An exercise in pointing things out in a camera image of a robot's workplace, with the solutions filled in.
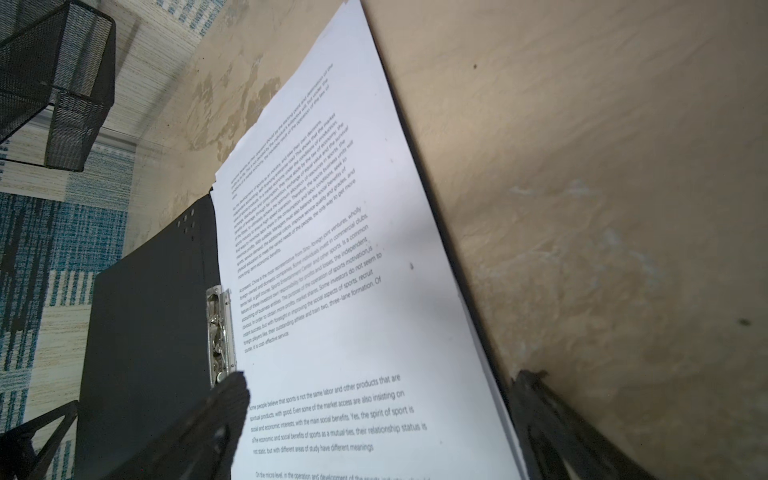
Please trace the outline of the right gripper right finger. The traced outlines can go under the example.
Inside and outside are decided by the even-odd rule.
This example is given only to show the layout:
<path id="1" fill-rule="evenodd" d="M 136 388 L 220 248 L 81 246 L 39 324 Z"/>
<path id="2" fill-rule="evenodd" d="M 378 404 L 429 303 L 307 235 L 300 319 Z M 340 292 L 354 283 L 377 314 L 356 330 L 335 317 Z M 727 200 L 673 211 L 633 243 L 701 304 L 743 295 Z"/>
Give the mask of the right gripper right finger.
<path id="1" fill-rule="evenodd" d="M 508 397 L 530 479 L 655 478 L 551 390 L 545 376 L 519 371 Z"/>

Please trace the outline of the red folder black inside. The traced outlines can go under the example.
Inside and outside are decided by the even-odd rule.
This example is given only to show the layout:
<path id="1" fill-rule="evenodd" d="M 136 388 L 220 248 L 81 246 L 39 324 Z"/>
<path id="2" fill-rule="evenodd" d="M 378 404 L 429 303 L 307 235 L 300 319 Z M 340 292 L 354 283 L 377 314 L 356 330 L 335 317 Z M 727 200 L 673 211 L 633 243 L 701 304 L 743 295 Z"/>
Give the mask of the red folder black inside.
<path id="1" fill-rule="evenodd" d="M 95 464 L 99 436 L 95 424 L 100 401 L 119 380 L 145 372 L 202 373 L 211 386 L 206 291 L 216 285 L 227 290 L 220 278 L 212 189 L 96 278 L 76 434 L 74 466 L 79 479 L 102 479 Z M 508 413 L 502 377 L 492 364 L 482 328 L 461 289 L 458 268 L 450 258 L 449 262 Z"/>

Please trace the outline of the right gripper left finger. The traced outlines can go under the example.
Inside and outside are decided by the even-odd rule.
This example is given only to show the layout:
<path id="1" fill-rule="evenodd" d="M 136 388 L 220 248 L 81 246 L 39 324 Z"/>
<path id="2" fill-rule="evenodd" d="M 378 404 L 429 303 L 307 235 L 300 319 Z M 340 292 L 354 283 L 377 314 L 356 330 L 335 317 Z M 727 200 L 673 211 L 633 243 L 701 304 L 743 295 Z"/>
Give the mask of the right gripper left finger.
<path id="1" fill-rule="evenodd" d="M 211 387 L 202 373 L 140 373 L 99 403 L 102 479 L 228 479 L 250 395 L 243 373 Z"/>

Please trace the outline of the white text paper sheet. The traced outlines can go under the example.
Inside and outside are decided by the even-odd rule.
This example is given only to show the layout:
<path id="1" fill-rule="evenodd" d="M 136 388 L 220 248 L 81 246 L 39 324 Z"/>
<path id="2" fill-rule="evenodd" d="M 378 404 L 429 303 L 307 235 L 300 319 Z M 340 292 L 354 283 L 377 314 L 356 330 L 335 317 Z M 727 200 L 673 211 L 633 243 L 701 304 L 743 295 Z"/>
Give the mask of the white text paper sheet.
<path id="1" fill-rule="evenodd" d="M 340 5 L 211 197 L 250 393 L 234 478 L 524 477 L 360 2 Z"/>

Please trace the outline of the metal folder clip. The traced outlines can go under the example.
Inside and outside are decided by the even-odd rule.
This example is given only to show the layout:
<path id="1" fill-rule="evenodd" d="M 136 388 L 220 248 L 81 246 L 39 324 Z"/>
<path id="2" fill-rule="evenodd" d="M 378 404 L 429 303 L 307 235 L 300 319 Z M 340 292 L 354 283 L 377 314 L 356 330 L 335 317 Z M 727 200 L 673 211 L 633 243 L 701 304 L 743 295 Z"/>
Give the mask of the metal folder clip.
<path id="1" fill-rule="evenodd" d="M 230 291 L 220 285 L 206 291 L 208 363 L 211 387 L 237 370 Z"/>

